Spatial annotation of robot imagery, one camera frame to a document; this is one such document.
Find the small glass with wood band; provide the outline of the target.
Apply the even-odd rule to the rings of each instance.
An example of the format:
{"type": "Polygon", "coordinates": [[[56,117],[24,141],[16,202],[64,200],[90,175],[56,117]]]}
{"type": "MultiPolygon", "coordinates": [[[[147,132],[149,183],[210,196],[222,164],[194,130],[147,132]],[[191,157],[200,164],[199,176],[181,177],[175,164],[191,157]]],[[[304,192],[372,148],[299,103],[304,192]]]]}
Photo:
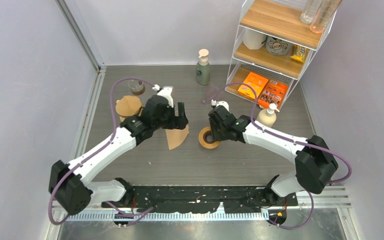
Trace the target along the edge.
{"type": "Polygon", "coordinates": [[[128,87],[134,96],[140,96],[146,90],[144,82],[141,80],[137,80],[137,79],[129,79],[128,80],[128,87]]]}

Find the small wooden ring holder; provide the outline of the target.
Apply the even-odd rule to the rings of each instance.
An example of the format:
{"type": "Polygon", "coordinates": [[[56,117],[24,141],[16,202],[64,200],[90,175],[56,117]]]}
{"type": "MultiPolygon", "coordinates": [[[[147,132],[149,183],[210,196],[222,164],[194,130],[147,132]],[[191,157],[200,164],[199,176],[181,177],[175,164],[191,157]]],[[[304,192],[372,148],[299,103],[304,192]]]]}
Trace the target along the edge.
{"type": "Polygon", "coordinates": [[[220,141],[216,141],[213,137],[211,128],[204,127],[198,134],[198,142],[205,149],[215,149],[220,145],[220,141]]]}

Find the pink glass dripper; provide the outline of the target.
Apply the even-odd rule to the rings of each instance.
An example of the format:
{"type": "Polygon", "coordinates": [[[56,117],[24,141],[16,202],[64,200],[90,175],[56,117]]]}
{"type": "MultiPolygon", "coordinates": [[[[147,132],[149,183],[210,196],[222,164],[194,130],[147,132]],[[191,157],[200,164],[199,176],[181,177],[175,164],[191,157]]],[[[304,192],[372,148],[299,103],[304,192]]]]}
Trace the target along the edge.
{"type": "Polygon", "coordinates": [[[202,94],[201,102],[206,105],[211,102],[211,100],[216,99],[216,95],[220,92],[220,89],[214,84],[210,83],[206,85],[202,94]]]}

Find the yellow snack bag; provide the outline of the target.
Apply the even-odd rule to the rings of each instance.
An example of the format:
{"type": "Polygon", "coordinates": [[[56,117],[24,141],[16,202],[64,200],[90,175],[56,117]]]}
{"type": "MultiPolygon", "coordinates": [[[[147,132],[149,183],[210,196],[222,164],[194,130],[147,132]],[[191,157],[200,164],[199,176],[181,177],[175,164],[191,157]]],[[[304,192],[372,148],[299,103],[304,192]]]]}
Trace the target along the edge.
{"type": "Polygon", "coordinates": [[[304,64],[308,58],[310,50],[304,46],[294,45],[290,58],[296,62],[304,64]]]}

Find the cream pump bottle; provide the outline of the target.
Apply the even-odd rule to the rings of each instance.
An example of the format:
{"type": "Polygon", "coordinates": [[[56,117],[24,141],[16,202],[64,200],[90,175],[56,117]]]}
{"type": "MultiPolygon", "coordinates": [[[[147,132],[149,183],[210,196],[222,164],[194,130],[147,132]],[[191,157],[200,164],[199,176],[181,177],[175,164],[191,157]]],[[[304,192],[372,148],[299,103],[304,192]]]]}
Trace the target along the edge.
{"type": "Polygon", "coordinates": [[[276,112],[279,112],[277,105],[270,103],[268,108],[259,112],[256,120],[264,126],[271,128],[277,120],[276,112]]]}

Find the orange snack packet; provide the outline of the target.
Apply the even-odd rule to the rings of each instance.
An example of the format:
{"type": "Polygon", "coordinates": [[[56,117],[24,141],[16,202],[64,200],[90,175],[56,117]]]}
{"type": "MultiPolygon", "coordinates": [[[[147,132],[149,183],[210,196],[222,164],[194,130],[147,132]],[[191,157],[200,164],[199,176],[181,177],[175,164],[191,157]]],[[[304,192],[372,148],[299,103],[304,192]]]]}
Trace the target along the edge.
{"type": "Polygon", "coordinates": [[[261,108],[268,108],[270,104],[275,104],[279,109],[286,96],[289,86],[280,81],[269,80],[258,97],[257,104],[261,108]]]}

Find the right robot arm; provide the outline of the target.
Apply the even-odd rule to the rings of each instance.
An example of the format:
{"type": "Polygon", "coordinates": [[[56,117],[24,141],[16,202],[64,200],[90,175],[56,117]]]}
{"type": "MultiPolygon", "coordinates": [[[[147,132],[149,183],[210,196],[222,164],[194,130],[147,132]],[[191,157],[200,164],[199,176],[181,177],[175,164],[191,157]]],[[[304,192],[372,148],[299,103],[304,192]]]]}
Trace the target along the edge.
{"type": "Polygon", "coordinates": [[[246,115],[236,118],[222,105],[214,106],[208,116],[215,142],[230,140],[259,146],[294,164],[292,172],[274,176],[263,189],[263,198],[271,205],[279,205],[287,195],[300,191],[320,194],[339,167],[317,135],[309,139],[292,136],[246,115]]]}

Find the orange box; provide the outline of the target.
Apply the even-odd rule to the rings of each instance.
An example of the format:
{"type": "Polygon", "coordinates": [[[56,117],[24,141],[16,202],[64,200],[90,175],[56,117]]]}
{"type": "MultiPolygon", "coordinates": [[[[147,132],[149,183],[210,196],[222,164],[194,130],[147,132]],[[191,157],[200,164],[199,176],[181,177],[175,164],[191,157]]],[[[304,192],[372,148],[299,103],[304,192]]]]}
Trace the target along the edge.
{"type": "Polygon", "coordinates": [[[239,86],[237,92],[243,97],[255,100],[255,98],[261,94],[268,82],[268,78],[250,72],[239,86]]]}

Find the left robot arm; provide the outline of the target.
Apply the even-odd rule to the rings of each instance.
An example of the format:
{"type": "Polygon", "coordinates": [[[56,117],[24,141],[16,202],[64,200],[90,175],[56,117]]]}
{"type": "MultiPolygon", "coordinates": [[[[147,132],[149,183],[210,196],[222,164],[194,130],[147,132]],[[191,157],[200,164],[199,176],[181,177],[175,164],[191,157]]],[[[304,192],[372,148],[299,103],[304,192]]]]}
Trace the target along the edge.
{"type": "Polygon", "coordinates": [[[122,154],[151,138],[155,131],[183,130],[188,123],[183,102],[171,105],[166,97],[153,95],[141,114],[127,117],[93,149],[68,163],[58,160],[52,165],[48,186],[51,199],[69,216],[82,212],[90,204],[105,201],[128,207],[134,197],[125,180],[94,182],[95,176],[122,154]]]}

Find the white paper roll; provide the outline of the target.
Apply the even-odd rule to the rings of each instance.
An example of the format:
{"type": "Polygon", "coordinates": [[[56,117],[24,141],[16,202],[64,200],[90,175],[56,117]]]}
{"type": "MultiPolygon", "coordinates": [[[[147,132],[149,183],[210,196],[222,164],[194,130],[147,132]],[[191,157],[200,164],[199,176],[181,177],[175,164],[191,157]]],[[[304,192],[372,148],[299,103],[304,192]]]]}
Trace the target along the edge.
{"type": "Polygon", "coordinates": [[[261,49],[267,40],[267,35],[246,28],[243,33],[242,42],[249,50],[261,49]]]}

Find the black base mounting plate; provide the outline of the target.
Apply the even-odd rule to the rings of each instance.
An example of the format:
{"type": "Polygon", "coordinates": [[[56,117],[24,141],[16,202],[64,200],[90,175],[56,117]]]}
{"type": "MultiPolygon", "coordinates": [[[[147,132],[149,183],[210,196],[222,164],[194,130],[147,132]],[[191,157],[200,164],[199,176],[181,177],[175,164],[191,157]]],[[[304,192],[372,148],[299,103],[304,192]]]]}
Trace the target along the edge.
{"type": "Polygon", "coordinates": [[[133,186],[120,201],[112,203],[117,208],[135,208],[144,212],[153,208],[154,213],[214,213],[220,206],[225,213],[257,213],[270,207],[295,207],[298,200],[291,193],[276,203],[264,197],[262,186],[133,186]]]}

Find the cartoon printed tin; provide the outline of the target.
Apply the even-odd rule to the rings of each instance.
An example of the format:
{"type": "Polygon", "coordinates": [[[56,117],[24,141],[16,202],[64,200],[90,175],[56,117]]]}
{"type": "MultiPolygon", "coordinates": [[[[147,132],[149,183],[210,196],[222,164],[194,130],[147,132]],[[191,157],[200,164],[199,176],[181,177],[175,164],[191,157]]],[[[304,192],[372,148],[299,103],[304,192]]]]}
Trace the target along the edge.
{"type": "Polygon", "coordinates": [[[284,41],[280,38],[267,36],[265,42],[266,50],[275,56],[284,56],[287,55],[293,47],[293,44],[287,41],[284,41]]]}

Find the aluminium frame rail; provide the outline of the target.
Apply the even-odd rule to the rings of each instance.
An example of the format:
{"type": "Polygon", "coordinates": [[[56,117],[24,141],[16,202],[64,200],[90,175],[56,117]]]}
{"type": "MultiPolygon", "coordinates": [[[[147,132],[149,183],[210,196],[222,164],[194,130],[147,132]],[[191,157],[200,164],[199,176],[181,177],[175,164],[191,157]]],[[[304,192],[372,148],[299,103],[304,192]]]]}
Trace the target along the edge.
{"type": "Polygon", "coordinates": [[[77,2],[75,0],[57,0],[56,3],[94,69],[93,81],[91,82],[91,86],[89,88],[86,105],[84,107],[78,129],[75,151],[71,157],[72,159],[75,159],[81,156],[87,147],[107,66],[99,52],[77,2]]]}

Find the clear glass bottle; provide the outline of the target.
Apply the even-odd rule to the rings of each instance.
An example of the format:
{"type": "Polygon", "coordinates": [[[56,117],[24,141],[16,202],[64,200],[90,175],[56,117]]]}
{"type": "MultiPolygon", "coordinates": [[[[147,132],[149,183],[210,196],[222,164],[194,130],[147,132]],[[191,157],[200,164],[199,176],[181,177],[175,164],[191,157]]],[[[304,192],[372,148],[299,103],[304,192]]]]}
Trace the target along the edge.
{"type": "Polygon", "coordinates": [[[308,0],[299,19],[305,24],[311,24],[323,0],[308,0]]]}

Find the green pump bottle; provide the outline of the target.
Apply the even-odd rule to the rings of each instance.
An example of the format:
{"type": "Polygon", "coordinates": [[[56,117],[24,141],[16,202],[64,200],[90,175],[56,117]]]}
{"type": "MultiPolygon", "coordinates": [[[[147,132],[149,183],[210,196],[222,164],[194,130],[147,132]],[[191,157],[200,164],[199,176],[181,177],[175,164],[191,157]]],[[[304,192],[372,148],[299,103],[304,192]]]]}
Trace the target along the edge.
{"type": "Polygon", "coordinates": [[[205,48],[198,51],[198,62],[196,65],[196,81],[203,86],[210,83],[211,71],[209,64],[209,51],[205,48]]]}

